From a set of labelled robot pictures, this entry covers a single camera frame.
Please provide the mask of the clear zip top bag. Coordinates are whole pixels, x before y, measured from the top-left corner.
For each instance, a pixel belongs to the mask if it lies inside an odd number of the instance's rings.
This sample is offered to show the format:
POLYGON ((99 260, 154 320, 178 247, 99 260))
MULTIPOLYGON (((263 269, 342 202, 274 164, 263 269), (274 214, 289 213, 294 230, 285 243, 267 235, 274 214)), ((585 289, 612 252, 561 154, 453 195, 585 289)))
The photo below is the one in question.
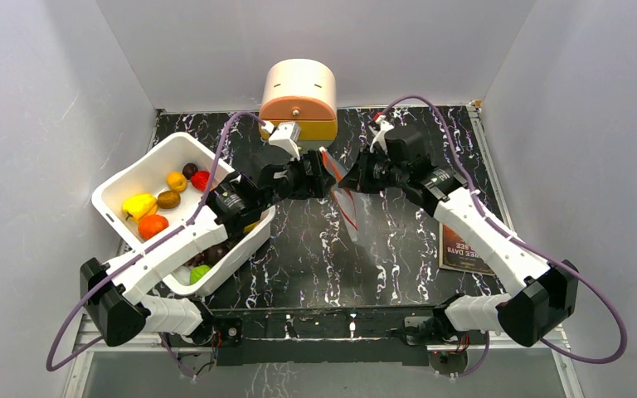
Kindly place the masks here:
POLYGON ((378 219, 372 213, 372 199, 367 194, 349 191, 338 184, 347 175, 348 170, 336 160, 326 148, 319 149, 324 168, 336 180, 331 195, 337 202, 343 224, 353 244, 362 248, 373 267, 379 260, 378 219))

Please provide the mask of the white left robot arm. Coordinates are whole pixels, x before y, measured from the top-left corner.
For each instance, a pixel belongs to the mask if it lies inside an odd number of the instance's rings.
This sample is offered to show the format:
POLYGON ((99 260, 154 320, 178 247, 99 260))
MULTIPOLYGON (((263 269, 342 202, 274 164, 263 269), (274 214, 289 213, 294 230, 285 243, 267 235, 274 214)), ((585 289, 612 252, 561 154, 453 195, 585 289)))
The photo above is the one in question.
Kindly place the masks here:
POLYGON ((170 332, 195 345, 210 342, 215 324, 207 308, 187 298, 150 296, 148 291, 195 255, 243 235, 276 203, 327 196, 336 179, 324 165, 325 153, 325 148, 310 149, 283 165, 268 164, 254 177, 230 172, 201 207, 163 229, 162 236, 105 263, 87 260, 80 267, 80 305, 100 340, 117 347, 141 332, 170 332))

